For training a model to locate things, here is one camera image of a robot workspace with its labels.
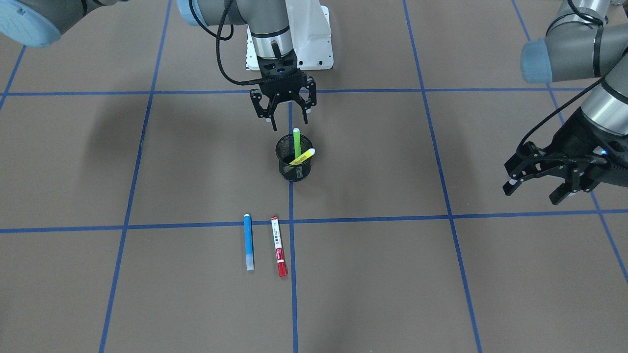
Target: grid line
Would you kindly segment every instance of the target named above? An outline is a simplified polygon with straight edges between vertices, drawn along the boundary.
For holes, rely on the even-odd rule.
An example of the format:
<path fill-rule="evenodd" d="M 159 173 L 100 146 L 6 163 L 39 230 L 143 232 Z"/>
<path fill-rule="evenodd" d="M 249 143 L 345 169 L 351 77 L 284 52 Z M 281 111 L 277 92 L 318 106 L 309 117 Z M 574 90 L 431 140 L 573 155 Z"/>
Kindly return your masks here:
<path fill-rule="evenodd" d="M 581 87 L 552 87 L 555 91 L 582 91 Z M 417 89 L 319 89 L 317 93 L 402 93 L 402 92 L 544 92 L 543 87 L 453 87 L 453 88 L 417 88 Z M 164 94 L 249 94 L 248 90 L 120 90 L 120 91 L 54 91 L 54 92 L 3 92 L 2 97 L 38 97 L 56 95 L 164 95 Z"/>
<path fill-rule="evenodd" d="M 9 81 L 6 83 L 6 87 L 4 88 L 4 92 L 2 94 L 2 98 L 0 98 L 0 111 L 4 105 L 4 101 L 9 94 L 9 90 L 11 90 L 11 85 L 13 85 L 13 80 L 15 79 L 15 75 L 18 73 L 18 68 L 20 63 L 22 62 L 22 58 L 24 57 L 24 52 L 26 51 L 26 45 L 22 46 L 22 50 L 20 50 L 18 58 L 15 60 L 15 65 L 13 65 L 13 71 L 11 71 L 11 76 L 9 77 Z"/>
<path fill-rule="evenodd" d="M 430 135 L 432 139 L 432 144 L 434 146 L 434 156 L 436 157 L 436 164 L 438 165 L 438 174 L 440 176 L 441 186 L 443 189 L 443 196 L 445 198 L 445 205 L 447 207 L 447 216 L 449 219 L 449 225 L 452 230 L 453 244 L 456 249 L 456 257 L 458 258 L 458 266 L 460 267 L 460 276 L 462 278 L 462 286 L 464 287 L 465 297 L 467 299 L 467 307 L 469 311 L 469 318 L 471 320 L 471 326 L 474 332 L 475 338 L 475 346 L 477 348 L 478 353 L 482 353 L 482 343 L 480 341 L 480 334 L 477 329 L 477 324 L 475 321 L 475 312 L 473 309 L 473 301 L 471 300 L 471 293 L 469 291 L 468 282 L 467 282 L 467 274 L 465 271 L 464 261 L 462 259 L 462 252 L 460 250 L 460 243 L 458 242 L 458 232 L 456 230 L 456 225 L 454 222 L 454 218 L 452 217 L 452 206 L 449 201 L 449 194 L 447 192 L 447 184 L 445 183 L 445 175 L 443 174 L 443 167 L 440 160 L 440 154 L 438 152 L 438 143 L 436 142 L 436 134 L 434 132 L 434 125 L 432 124 L 431 114 L 430 114 L 430 105 L 428 103 L 427 93 L 425 92 L 425 85 L 423 83 L 423 74 L 421 73 L 421 64 L 419 61 L 418 52 L 416 50 L 416 44 L 414 42 L 414 34 L 412 30 L 412 24 L 410 21 L 410 15 L 408 13 L 408 4 L 406 0 L 403 0 L 403 8 L 406 15 L 406 23 L 408 25 L 408 34 L 410 35 L 410 43 L 412 44 L 412 51 L 414 55 L 414 62 L 416 64 L 416 71 L 419 78 L 419 84 L 421 89 L 423 90 L 421 95 L 423 96 L 423 104 L 425 105 L 425 115 L 427 117 L 427 122 L 430 127 Z"/>
<path fill-rule="evenodd" d="M 600 210 L 602 214 L 628 214 L 628 209 Z M 358 222 L 404 222 L 412 220 L 442 220 L 449 219 L 491 219 L 513 217 L 560 217 L 568 215 L 595 215 L 598 210 L 566 210 L 546 212 L 507 212 L 494 214 L 452 214 L 449 215 L 410 215 L 391 217 L 347 217 L 347 218 L 320 218 L 294 219 L 294 224 L 317 223 L 358 223 Z M 279 224 L 290 224 L 290 220 L 279 220 Z M 270 225 L 269 220 L 254 220 L 253 225 Z M 242 221 L 226 222 L 192 222 L 192 223 L 164 223 L 164 224 L 129 224 L 127 229 L 176 229 L 176 228 L 211 228 L 211 227 L 241 227 Z M 0 234 L 27 234 L 51 232 L 81 232 L 81 231 L 121 231 L 123 225 L 85 225 L 76 227 L 35 227 L 35 228 L 2 228 Z"/>
<path fill-rule="evenodd" d="M 105 314 L 105 322 L 103 324 L 103 328 L 102 328 L 102 336 L 100 338 L 100 347 L 99 347 L 99 353 L 104 353 L 105 351 L 105 345 L 107 343 L 107 334 L 109 332 L 109 324 L 111 322 L 111 313 L 113 311 L 113 304 L 114 304 L 114 300 L 116 297 L 116 288 L 117 288 L 117 281 L 118 281 L 118 277 L 120 275 L 120 266 L 122 263 L 122 255 L 124 254 L 124 244 L 126 242 L 126 234 L 127 231 L 129 229 L 129 220 L 131 218 L 131 209 L 133 207 L 133 198 L 135 196 L 135 188 L 137 185 L 137 181 L 138 181 L 138 174 L 139 174 L 139 165 L 140 162 L 142 160 L 142 150 L 143 150 L 143 143 L 144 143 L 144 138 L 146 137 L 146 127 L 148 126 L 148 121 L 149 121 L 149 117 L 151 114 L 151 107 L 153 105 L 153 97 L 154 97 L 154 91 L 155 91 L 155 87 L 157 85 L 157 76 L 159 74 L 159 66 L 161 63 L 161 54 L 163 52 L 163 46 L 166 40 L 166 32 L 168 31 L 168 20 L 170 18 L 170 9 L 172 7 L 172 0 L 168 0 L 168 7 L 166 9 L 166 16 L 164 19 L 164 24 L 163 24 L 163 29 L 161 31 L 161 41 L 160 41 L 160 46 L 159 46 L 159 50 L 157 51 L 157 60 L 155 63 L 155 68 L 154 68 L 154 73 L 153 73 L 153 83 L 151 86 L 151 92 L 150 92 L 150 96 L 148 97 L 148 103 L 147 103 L 147 107 L 146 107 L 146 115 L 144 117 L 144 124 L 142 126 L 142 133 L 140 135 L 139 138 L 139 146 L 138 146 L 138 156 L 136 158 L 135 161 L 135 169 L 133 171 L 133 180 L 131 182 L 131 190 L 129 191 L 129 201 L 128 201 L 128 205 L 127 205 L 127 209 L 126 209 L 126 214 L 124 216 L 124 224 L 122 225 L 122 234 L 120 236 L 120 245 L 118 247 L 118 253 L 117 253 L 117 258 L 116 258 L 116 267 L 114 269 L 114 276 L 112 279 L 112 283 L 111 283 L 111 291 L 109 292 L 109 301 L 107 302 L 107 311 Z"/>
<path fill-rule="evenodd" d="M 293 128 L 293 104 L 288 103 L 288 134 L 292 133 Z M 292 351 L 299 352 L 299 331 L 298 331 L 298 311 L 296 301 L 296 246 L 295 246 L 295 196 L 294 184 L 288 183 L 288 208 L 290 225 L 290 281 L 292 289 Z"/>
<path fill-rule="evenodd" d="M 511 1 L 512 1 L 512 5 L 513 5 L 513 7 L 514 7 L 514 9 L 515 9 L 515 11 L 517 13 L 517 16 L 519 17 L 519 21 L 521 22 L 521 26 L 523 28 L 523 32 L 525 33 L 526 38 L 528 39 L 528 41 L 531 41 L 530 34 L 528 33 L 528 29 L 526 28 L 526 23 L 523 20 L 523 17 L 521 16 L 521 12 L 519 11 L 519 6 L 517 6 L 516 0 L 511 0 Z M 546 86 L 547 86 L 549 95 L 551 96 L 551 99 L 552 99 L 552 102 L 554 104 L 554 107 L 556 109 L 558 109 L 558 102 L 556 101 L 556 97 L 554 95 L 552 86 L 550 86 L 550 84 L 546 84 Z M 560 118 L 560 122 L 562 124 L 564 124 L 565 120 L 563 118 L 562 113 L 558 113 L 558 117 Z M 609 229 L 609 227 L 608 227 L 608 225 L 606 223 L 606 219 L 604 217 L 604 213 L 602 212 L 602 209 L 600 208 L 600 204 L 597 201 L 597 197 L 595 196 L 595 192 L 591 192 L 590 195 L 591 195 L 591 199 L 593 201 L 593 204 L 595 205 L 596 213 L 600 217 L 600 221 L 602 223 L 602 227 L 604 228 L 604 232 L 606 233 L 606 236 L 609 239 L 610 246 L 613 249 L 613 252 L 615 254 L 615 258 L 617 259 L 617 262 L 619 264 L 619 268 L 622 271 L 622 274 L 624 275 L 624 279 L 625 279 L 626 283 L 628 284 L 628 272 L 626 271 L 626 267 L 624 265 L 624 261 L 622 260 L 622 257 L 619 254 L 619 251 L 617 250 L 617 246 L 615 245 L 615 239 L 613 239 L 613 235 L 610 232 L 610 229 Z"/>

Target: pen holder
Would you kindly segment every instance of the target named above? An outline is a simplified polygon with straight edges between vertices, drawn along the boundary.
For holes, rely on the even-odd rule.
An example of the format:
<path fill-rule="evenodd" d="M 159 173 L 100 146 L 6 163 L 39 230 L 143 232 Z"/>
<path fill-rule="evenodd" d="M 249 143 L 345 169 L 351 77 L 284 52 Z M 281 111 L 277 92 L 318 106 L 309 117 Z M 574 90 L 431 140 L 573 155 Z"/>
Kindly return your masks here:
<path fill-rule="evenodd" d="M 301 135 L 301 153 L 312 147 L 310 139 Z M 292 134 L 283 136 L 277 142 L 277 146 L 275 146 L 275 153 L 277 154 L 277 159 L 279 160 L 279 172 L 287 181 L 300 182 L 310 174 L 310 162 L 313 157 L 307 159 L 299 165 L 290 164 L 290 162 L 295 160 L 295 141 Z"/>

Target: black cable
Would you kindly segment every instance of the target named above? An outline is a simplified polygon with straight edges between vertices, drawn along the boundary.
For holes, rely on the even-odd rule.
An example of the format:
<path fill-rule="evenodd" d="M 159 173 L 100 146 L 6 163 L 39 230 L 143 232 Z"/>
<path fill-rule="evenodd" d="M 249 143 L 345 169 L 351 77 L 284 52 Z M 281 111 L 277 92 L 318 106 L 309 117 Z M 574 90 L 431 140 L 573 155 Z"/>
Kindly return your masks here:
<path fill-rule="evenodd" d="M 583 14 L 581 13 L 576 6 L 573 4 L 573 0 L 567 0 L 567 4 L 569 4 L 569 7 L 571 8 L 571 10 L 573 11 L 574 14 L 576 14 L 576 16 L 578 16 L 581 19 L 584 19 L 585 21 L 589 21 L 592 22 L 593 24 L 597 25 L 597 26 L 603 26 L 604 22 L 601 19 L 597 19 L 589 14 Z"/>
<path fill-rule="evenodd" d="M 207 28 L 200 20 L 200 18 L 198 18 L 198 15 L 196 14 L 196 11 L 194 11 L 194 6 L 192 5 L 192 0 L 189 1 L 188 3 L 190 5 L 190 12 L 192 12 L 192 16 L 194 16 L 194 19 L 196 20 L 196 22 L 198 23 L 198 25 L 203 28 L 203 30 L 207 33 L 209 33 L 210 35 L 212 35 L 214 38 L 218 38 L 218 35 L 216 35 L 216 33 L 212 32 L 209 30 L 209 28 Z M 230 40 L 232 37 L 234 36 L 234 25 L 231 25 L 231 33 L 229 33 L 229 36 L 226 37 L 220 37 L 220 40 Z"/>
<path fill-rule="evenodd" d="M 567 17 L 567 16 L 571 16 L 571 15 L 573 15 L 573 14 L 575 14 L 575 13 L 568 13 L 568 14 L 564 14 L 564 15 L 562 15 L 562 16 L 558 16 L 556 19 L 554 19 L 554 21 L 552 21 L 552 23 L 550 23 L 550 24 L 549 24 L 549 26 L 548 26 L 548 30 L 547 30 L 547 31 L 545 31 L 545 36 L 547 36 L 547 35 L 550 33 L 550 30 L 552 30 L 552 27 L 554 26 L 554 24 L 556 24 L 556 22 L 559 22 L 561 19 L 563 19 L 563 18 L 565 18 L 565 17 Z M 590 25 L 590 24 L 588 24 L 588 23 L 582 23 L 582 24 L 584 24 L 585 26 L 587 26 L 587 27 L 589 27 L 589 28 L 593 29 L 593 26 L 591 26 L 591 25 Z"/>
<path fill-rule="evenodd" d="M 218 61 L 218 68 L 220 69 L 220 73 L 225 77 L 225 79 L 227 79 L 227 81 L 231 82 L 234 85 L 240 85 L 240 86 L 259 85 L 264 82 L 263 79 L 236 81 L 232 79 L 231 77 L 229 77 L 227 73 L 225 72 L 225 69 L 222 67 L 222 61 L 220 60 L 220 34 L 222 33 L 222 27 L 225 25 L 227 13 L 229 12 L 229 9 L 231 8 L 231 4 L 233 2 L 234 0 L 229 0 L 227 5 L 225 6 L 225 11 L 223 11 L 222 17 L 220 18 L 220 24 L 218 25 L 218 33 L 216 37 L 216 61 Z"/>
<path fill-rule="evenodd" d="M 80 0 L 83 5 L 83 17 L 87 16 L 87 0 Z"/>
<path fill-rule="evenodd" d="M 541 126 L 545 125 L 545 123 L 548 122 L 552 117 L 555 117 L 558 113 L 560 113 L 564 108 L 567 108 L 568 106 L 572 105 L 576 100 L 578 100 L 580 97 L 585 95 L 588 91 L 592 90 L 595 86 L 599 85 L 603 81 L 603 79 L 604 79 L 604 77 L 602 77 L 599 80 L 597 80 L 594 83 L 592 83 L 589 87 L 585 88 L 582 92 L 578 93 L 574 98 L 571 98 L 567 103 L 563 104 L 557 110 L 555 110 L 550 115 L 545 117 L 545 119 L 543 119 L 535 127 L 533 127 L 532 130 L 528 131 L 528 133 L 522 138 L 521 142 L 517 146 L 517 151 L 516 151 L 517 156 L 522 158 L 522 159 L 524 159 L 524 160 L 527 159 L 528 156 L 524 156 L 523 155 L 523 153 L 521 152 L 521 148 L 526 143 L 528 138 L 530 136 L 532 136 L 532 134 L 534 134 Z M 554 161 L 554 160 L 556 160 L 556 161 L 561 161 L 561 160 L 565 160 L 565 161 L 587 160 L 587 163 L 590 162 L 590 159 L 579 158 L 579 157 L 574 157 L 574 158 L 570 158 L 570 157 L 564 157 L 564 158 L 561 158 L 561 157 L 539 157 L 538 158 L 538 161 L 546 161 L 546 160 L 551 160 L 551 161 Z"/>

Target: silver robot arm segment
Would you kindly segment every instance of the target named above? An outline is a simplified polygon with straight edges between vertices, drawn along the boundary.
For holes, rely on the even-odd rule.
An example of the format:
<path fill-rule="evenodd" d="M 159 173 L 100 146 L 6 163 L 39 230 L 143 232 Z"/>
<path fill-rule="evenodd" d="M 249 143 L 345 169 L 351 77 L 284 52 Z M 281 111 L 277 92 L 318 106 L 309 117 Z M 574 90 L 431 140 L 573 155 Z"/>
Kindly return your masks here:
<path fill-rule="evenodd" d="M 546 175 L 565 181 L 549 196 L 555 205 L 579 191 L 591 192 L 600 183 L 628 187 L 628 58 L 624 57 L 628 25 L 605 27 L 609 4 L 563 1 L 546 38 L 524 47 L 522 70 L 528 82 L 602 79 L 548 116 L 521 141 L 504 164 L 510 177 L 503 186 L 506 195 L 512 195 L 522 182 Z M 547 147 L 526 142 L 549 118 L 589 90 L 592 93 Z"/>
<path fill-rule="evenodd" d="M 316 82 L 298 68 L 285 0 L 178 0 L 178 6 L 183 18 L 192 25 L 219 25 L 220 31 L 223 24 L 248 24 L 262 76 L 255 82 L 259 89 L 250 91 L 257 116 L 271 121 L 277 131 L 277 106 L 295 101 L 301 107 L 305 124 L 308 123 L 307 114 L 317 103 Z M 220 40 L 216 39 L 217 55 Z M 219 68 L 234 84 L 252 83 L 232 80 L 222 69 L 220 59 Z M 299 94 L 303 88 L 308 91 L 307 99 Z M 263 95 L 269 99 L 266 108 L 260 103 Z"/>
<path fill-rule="evenodd" d="M 0 32 L 27 46 L 46 47 L 93 10 L 119 1 L 128 0 L 0 0 Z M 205 29 L 248 24 L 261 79 L 240 82 L 224 72 L 219 49 L 225 37 L 216 39 L 220 72 L 233 84 L 259 84 L 251 90 L 251 101 L 257 116 L 271 121 L 275 131 L 274 112 L 283 102 L 295 101 L 307 124 L 307 114 L 317 103 L 316 83 L 298 68 L 286 0 L 177 0 L 177 5 L 185 21 Z M 309 93 L 306 99 L 299 94 L 303 88 Z M 269 98 L 266 108 L 260 104 L 263 95 Z"/>

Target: yellow highlighter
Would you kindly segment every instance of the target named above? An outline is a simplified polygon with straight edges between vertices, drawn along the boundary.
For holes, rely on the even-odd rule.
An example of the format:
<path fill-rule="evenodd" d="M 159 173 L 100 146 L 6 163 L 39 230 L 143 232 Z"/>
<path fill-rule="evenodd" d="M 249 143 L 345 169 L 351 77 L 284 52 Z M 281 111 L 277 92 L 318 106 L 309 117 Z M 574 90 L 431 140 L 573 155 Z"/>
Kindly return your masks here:
<path fill-rule="evenodd" d="M 303 152 L 303 154 L 300 155 L 297 159 L 295 159 L 292 162 L 290 162 L 290 164 L 291 165 L 299 165 L 299 164 L 305 162 L 309 157 L 312 157 L 314 155 L 314 153 L 316 153 L 316 150 L 313 149 L 313 148 L 310 148 L 307 151 Z"/>

